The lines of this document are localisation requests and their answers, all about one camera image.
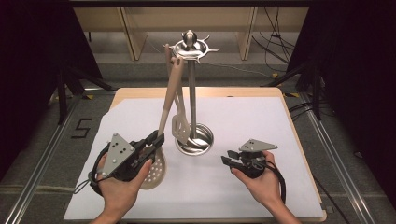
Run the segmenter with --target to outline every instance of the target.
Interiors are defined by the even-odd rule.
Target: black strap
[[[265,166],[265,168],[270,169],[276,175],[277,179],[279,180],[279,184],[280,184],[280,198],[282,199],[283,203],[286,203],[286,182],[285,182],[285,178],[283,178],[282,174],[279,172],[277,167],[272,162],[265,161],[265,163],[262,163],[262,165]]]
[[[109,146],[110,146],[110,144],[107,144],[107,146],[99,153],[99,156],[96,158],[96,161],[92,168],[92,171],[90,171],[88,173],[88,179],[90,181],[90,186],[92,187],[93,191],[95,191],[100,196],[102,196],[102,191],[99,188],[99,181],[96,180],[97,167],[99,165],[99,161],[108,152]]]

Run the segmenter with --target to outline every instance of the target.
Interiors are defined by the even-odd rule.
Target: metal frame
[[[309,98],[306,93],[300,93],[300,95],[304,103],[309,102]],[[358,187],[355,185],[349,172],[347,171],[347,168],[345,167],[343,161],[338,155],[337,149],[332,144],[332,140],[327,134],[322,122],[316,119],[316,116],[312,111],[308,111],[307,113],[322,145],[324,146],[326,154],[329,157],[330,162],[332,163],[334,171],[337,173],[341,185],[346,191],[346,195],[348,196],[353,208],[355,209],[359,220],[361,221],[361,223],[376,223],[375,218],[370,212],[366,201],[361,196]]]
[[[19,196],[18,200],[12,206],[6,223],[20,223],[21,219],[26,212],[26,209],[32,201],[32,198],[35,194],[35,189],[37,188],[41,178],[43,177],[45,171],[47,170],[48,165],[52,159],[52,156],[62,140],[64,135],[64,130],[69,124],[70,118],[73,115],[73,112],[79,102],[81,97],[74,97],[72,102],[69,106],[69,113],[64,118],[64,121],[58,125],[54,134],[52,135],[51,139],[49,140],[49,144],[47,145],[46,149],[43,152],[43,155],[40,158],[37,166],[35,167],[32,175],[30,176],[29,180],[27,181],[26,185],[23,187],[21,195]]]
[[[310,7],[340,0],[70,0],[37,2],[70,7]]]

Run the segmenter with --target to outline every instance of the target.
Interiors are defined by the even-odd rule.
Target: spatula
[[[177,58],[180,60],[180,64],[175,66],[175,58],[172,58],[171,50],[169,45],[165,45],[165,60],[168,69],[168,76],[180,77],[180,82],[177,85],[177,94],[175,95],[175,104],[177,107],[177,114],[172,117],[172,135],[182,144],[187,144],[191,129],[190,124],[186,117],[186,108],[184,106],[183,90],[181,88],[181,77],[183,74],[184,60],[183,58]]]

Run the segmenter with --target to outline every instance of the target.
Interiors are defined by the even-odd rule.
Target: metal stand
[[[195,62],[204,57],[209,51],[218,51],[210,49],[206,44],[206,39],[199,40],[197,35],[189,30],[182,34],[183,40],[169,47],[173,49],[173,54],[182,57],[187,61],[190,90],[190,110],[191,110],[191,133],[186,144],[176,140],[177,148],[184,154],[198,156],[206,153],[213,145],[214,136],[208,127],[204,124],[197,123],[196,118],[196,95],[195,95]]]

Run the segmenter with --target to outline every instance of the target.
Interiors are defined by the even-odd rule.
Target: wrist
[[[264,205],[264,207],[267,208],[271,213],[286,206],[280,199],[268,200],[267,202],[262,203],[262,205]]]
[[[111,214],[106,211],[103,211],[95,220],[91,222],[91,224],[100,223],[100,224],[115,224],[117,223],[121,217],[116,214]]]

